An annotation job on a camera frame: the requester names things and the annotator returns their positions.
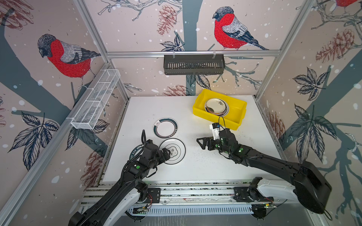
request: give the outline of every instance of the white tabletop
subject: white tabletop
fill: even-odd
[[[246,101],[245,118],[235,134],[240,144],[280,158],[274,142],[251,95],[236,95],[234,98]],[[222,157],[217,150],[202,150],[196,138],[211,137],[209,125],[212,123],[193,115],[192,106],[197,96],[187,97],[132,97],[126,111],[118,138],[116,140],[104,182],[118,181],[121,170],[129,159],[131,151],[141,144],[141,133],[160,145],[165,139],[153,133],[155,122],[161,118],[172,118],[178,124],[173,138],[181,140],[186,146],[183,160],[174,165],[161,164],[158,171],[144,181],[158,183],[227,182],[253,179],[261,176],[267,179],[278,178],[263,170],[235,164]]]

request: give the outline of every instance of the robotic arm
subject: robotic arm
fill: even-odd
[[[216,149],[220,154],[222,152],[226,153],[228,159],[233,160],[235,164],[256,167],[282,178],[293,186],[293,190],[289,194],[284,186],[283,190],[286,196],[296,196],[297,200],[305,208],[314,213],[322,214],[325,212],[325,206],[332,187],[312,163],[307,161],[303,164],[288,162],[265,155],[251,147],[239,144],[235,135],[228,128],[219,131],[219,126],[218,123],[210,125],[214,137],[203,137],[196,140],[202,149],[208,146],[208,150]],[[247,191],[247,197],[254,197],[250,198],[251,201],[260,197],[267,197],[262,195],[266,194],[264,186],[265,179],[255,178]],[[278,193],[276,191],[277,187],[278,185],[274,186],[274,193]],[[245,201],[245,197],[239,199],[238,195],[241,194],[238,194],[237,191],[236,194],[234,199]]]
[[[142,143],[143,149],[127,161],[117,183],[83,214],[76,212],[68,226],[111,226],[124,212],[129,215],[127,210],[130,206],[146,199],[148,185],[142,179],[148,175],[150,169],[155,168],[157,171],[159,164],[169,160],[170,151],[166,148],[160,150],[152,140],[146,141],[144,130]]]

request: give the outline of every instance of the pine cone illustration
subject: pine cone illustration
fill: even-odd
[[[83,181],[82,185],[85,186],[84,192],[90,186],[94,186],[97,182],[99,171],[102,168],[103,157],[96,151],[92,152],[87,158],[86,167],[84,169],[85,174],[80,178]]]
[[[337,33],[332,40],[324,45],[320,52],[317,52],[316,61],[322,60],[325,63],[332,59],[341,58],[352,47],[354,43],[354,32],[351,29],[345,29],[343,32]]]
[[[33,15],[30,9],[34,9],[29,3],[24,0],[0,0],[0,18],[4,18],[6,13],[14,9],[14,12],[9,15],[5,22],[5,26],[11,29],[21,30],[28,23],[33,24]]]
[[[190,90],[188,90],[185,86],[176,85],[173,87],[167,87],[166,92],[162,93],[164,96],[188,96],[191,95]]]
[[[280,119],[279,116],[277,116],[276,112],[274,112],[274,114],[269,112],[269,115],[267,117],[278,140],[284,143],[285,126],[283,120]]]
[[[157,32],[163,36],[169,33],[173,26],[176,24],[176,11],[170,5],[162,6],[159,11],[159,23],[157,24]]]

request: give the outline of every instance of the bird head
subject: bird head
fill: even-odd
[[[38,48],[39,53],[42,57],[52,57],[53,54],[51,53],[51,43],[55,41],[56,38],[53,35],[45,34],[40,37],[38,40]]]
[[[220,7],[214,13],[213,19],[216,19],[218,22],[226,15],[226,14],[234,14],[234,10],[232,10],[229,6]]]

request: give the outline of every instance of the gray floor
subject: gray floor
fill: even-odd
[[[306,209],[300,204],[283,204],[265,217],[257,220],[249,214],[197,215],[172,217],[146,217],[134,222],[128,216],[121,217],[115,226],[308,226],[312,222]]]

